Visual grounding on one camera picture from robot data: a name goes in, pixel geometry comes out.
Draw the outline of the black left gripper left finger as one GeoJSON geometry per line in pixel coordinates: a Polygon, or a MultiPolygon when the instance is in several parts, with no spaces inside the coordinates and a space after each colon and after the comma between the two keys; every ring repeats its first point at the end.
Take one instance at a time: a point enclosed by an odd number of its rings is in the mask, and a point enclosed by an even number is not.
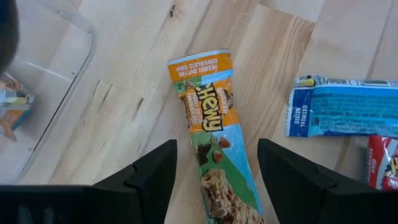
{"type": "Polygon", "coordinates": [[[88,191],[89,224],[164,224],[177,170],[169,139],[88,191]]]}

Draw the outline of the clear plastic bin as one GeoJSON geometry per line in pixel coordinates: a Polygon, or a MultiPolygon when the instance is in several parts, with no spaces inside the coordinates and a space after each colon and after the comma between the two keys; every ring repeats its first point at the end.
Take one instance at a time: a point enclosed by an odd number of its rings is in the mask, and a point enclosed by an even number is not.
{"type": "Polygon", "coordinates": [[[0,75],[10,74],[35,100],[16,140],[0,135],[0,185],[15,184],[83,73],[93,26],[83,0],[0,0],[0,75]]]}

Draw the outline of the orange peanut butter granola bar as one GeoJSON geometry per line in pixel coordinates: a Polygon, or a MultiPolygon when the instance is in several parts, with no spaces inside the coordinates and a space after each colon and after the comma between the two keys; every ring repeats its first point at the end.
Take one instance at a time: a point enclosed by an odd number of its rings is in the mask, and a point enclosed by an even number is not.
{"type": "Polygon", "coordinates": [[[265,224],[234,107],[230,51],[172,59],[167,67],[185,107],[207,224],[265,224]]]}
{"type": "Polygon", "coordinates": [[[0,135],[16,140],[14,131],[29,114],[35,96],[21,82],[4,72],[0,75],[0,135]]]}

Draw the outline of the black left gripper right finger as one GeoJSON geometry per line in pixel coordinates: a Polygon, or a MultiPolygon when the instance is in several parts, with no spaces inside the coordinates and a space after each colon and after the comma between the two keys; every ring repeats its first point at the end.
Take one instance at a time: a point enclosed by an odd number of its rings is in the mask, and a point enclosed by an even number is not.
{"type": "Polygon", "coordinates": [[[257,158],[280,224],[398,224],[398,190],[382,191],[269,139],[257,158]]]}

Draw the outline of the blue oatmeal raisin granola bar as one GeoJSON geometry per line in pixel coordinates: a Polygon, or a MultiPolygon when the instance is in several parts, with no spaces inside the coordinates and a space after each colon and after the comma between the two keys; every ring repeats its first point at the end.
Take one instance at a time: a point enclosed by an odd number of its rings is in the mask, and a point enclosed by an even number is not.
{"type": "Polygon", "coordinates": [[[285,135],[398,137],[398,80],[306,75],[295,80],[285,135]]]}

